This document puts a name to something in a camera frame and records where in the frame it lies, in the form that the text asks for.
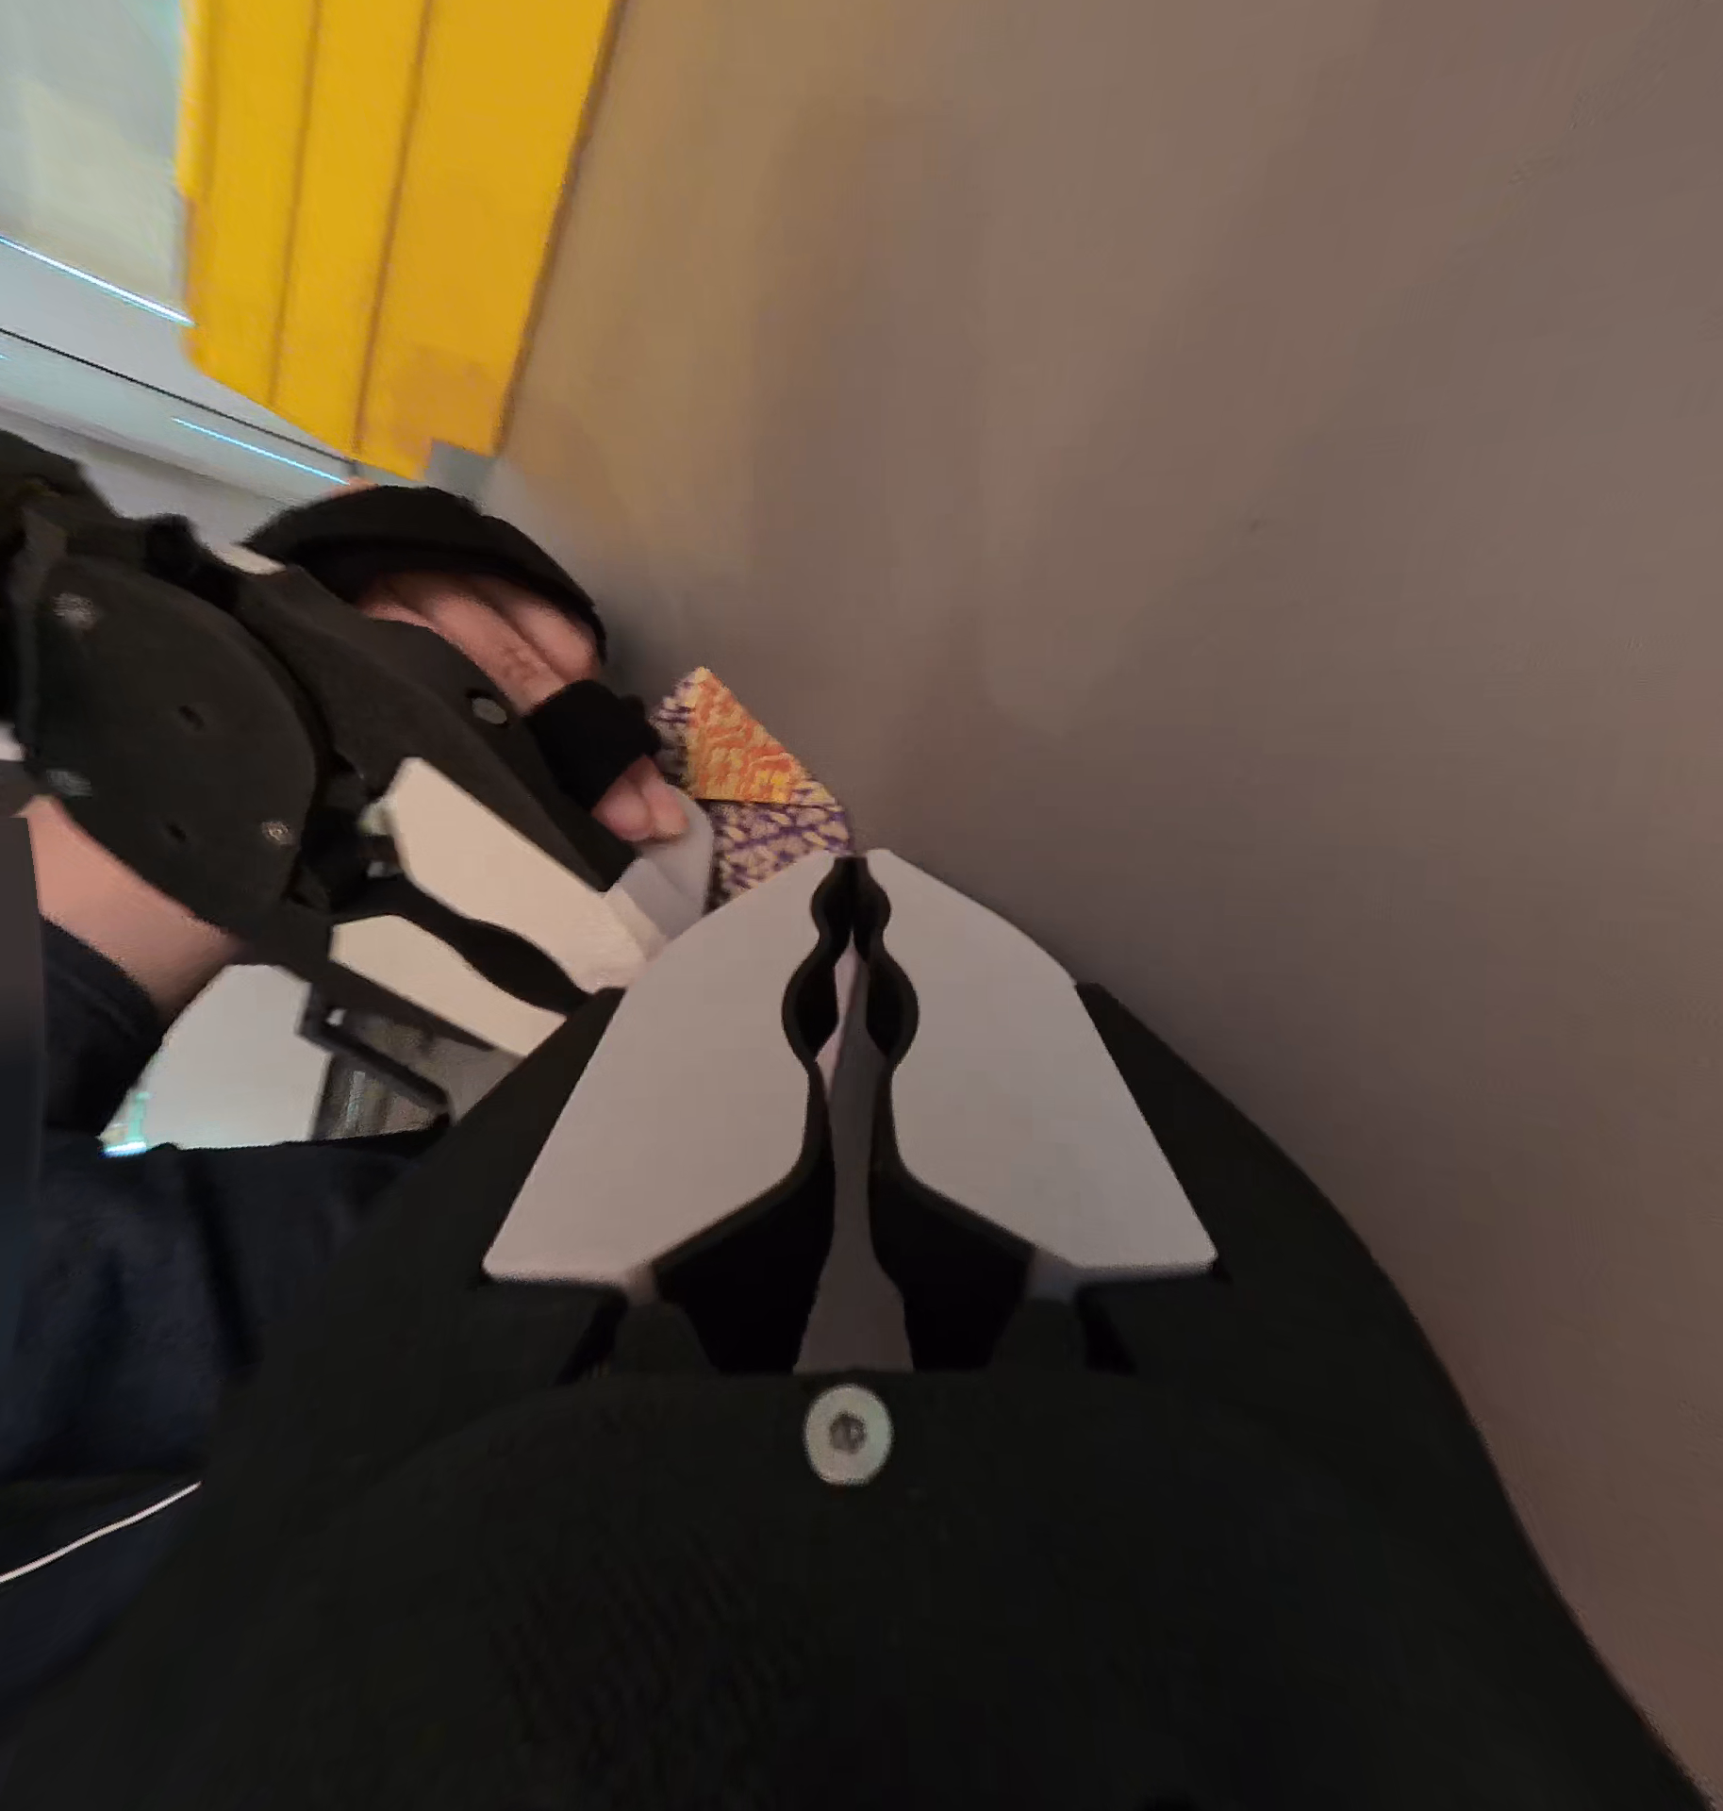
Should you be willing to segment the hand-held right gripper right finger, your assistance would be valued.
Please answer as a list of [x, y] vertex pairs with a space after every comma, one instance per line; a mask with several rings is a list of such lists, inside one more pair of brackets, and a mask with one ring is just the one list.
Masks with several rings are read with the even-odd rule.
[[895, 1148], [910, 1181], [1027, 1251], [1027, 1292], [1211, 1273], [1216, 1247], [1068, 971], [889, 850], [874, 948], [910, 986]]

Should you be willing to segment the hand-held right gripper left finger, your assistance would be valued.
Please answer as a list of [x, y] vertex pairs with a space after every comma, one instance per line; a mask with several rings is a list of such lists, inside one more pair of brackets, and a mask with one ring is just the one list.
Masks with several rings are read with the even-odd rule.
[[629, 986], [483, 1258], [495, 1282], [650, 1295], [661, 1258], [786, 1181], [826, 1125], [855, 989], [811, 855], [670, 941]]

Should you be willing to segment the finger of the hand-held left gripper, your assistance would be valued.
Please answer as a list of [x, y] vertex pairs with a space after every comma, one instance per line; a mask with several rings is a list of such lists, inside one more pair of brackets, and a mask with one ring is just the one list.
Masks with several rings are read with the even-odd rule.
[[586, 991], [624, 986], [707, 912], [714, 824], [682, 792], [682, 837], [636, 848], [608, 887], [538, 848], [421, 758], [400, 763], [367, 832], [384, 834], [400, 871], [440, 905], [542, 949]]
[[580, 1003], [622, 983], [622, 922], [586, 888], [450, 903], [387, 884], [384, 901], [332, 919], [330, 959], [486, 1049], [526, 1056]]

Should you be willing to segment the patterned origami paper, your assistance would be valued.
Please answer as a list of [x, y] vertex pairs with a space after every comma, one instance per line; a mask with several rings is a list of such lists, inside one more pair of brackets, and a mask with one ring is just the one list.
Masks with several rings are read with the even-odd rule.
[[850, 815], [709, 666], [650, 706], [662, 774], [710, 824], [709, 912], [814, 855], [856, 852]]

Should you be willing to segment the person's left hand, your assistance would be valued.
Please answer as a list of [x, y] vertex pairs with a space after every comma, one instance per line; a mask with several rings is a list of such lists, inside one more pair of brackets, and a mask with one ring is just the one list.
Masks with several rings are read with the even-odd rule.
[[[595, 636], [556, 601], [491, 576], [433, 571], [377, 580], [357, 610], [379, 622], [423, 627], [445, 638], [509, 699], [518, 713], [602, 675]], [[636, 758], [594, 807], [632, 847], [678, 841], [689, 819], [653, 758]]]

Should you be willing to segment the person's dark blue clothing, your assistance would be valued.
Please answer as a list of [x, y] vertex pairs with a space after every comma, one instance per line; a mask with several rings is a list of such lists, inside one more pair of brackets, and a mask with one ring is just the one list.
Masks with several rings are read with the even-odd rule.
[[105, 1113], [40, 1129], [33, 1242], [0, 1393], [0, 1508], [30, 1555], [58, 1496], [197, 1477], [223, 1401], [437, 1127], [111, 1156]]

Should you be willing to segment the yellow plastic bin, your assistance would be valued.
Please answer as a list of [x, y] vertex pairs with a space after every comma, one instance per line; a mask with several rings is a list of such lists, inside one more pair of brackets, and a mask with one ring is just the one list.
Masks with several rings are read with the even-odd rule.
[[491, 458], [618, 12], [186, 4], [193, 368], [394, 479]]

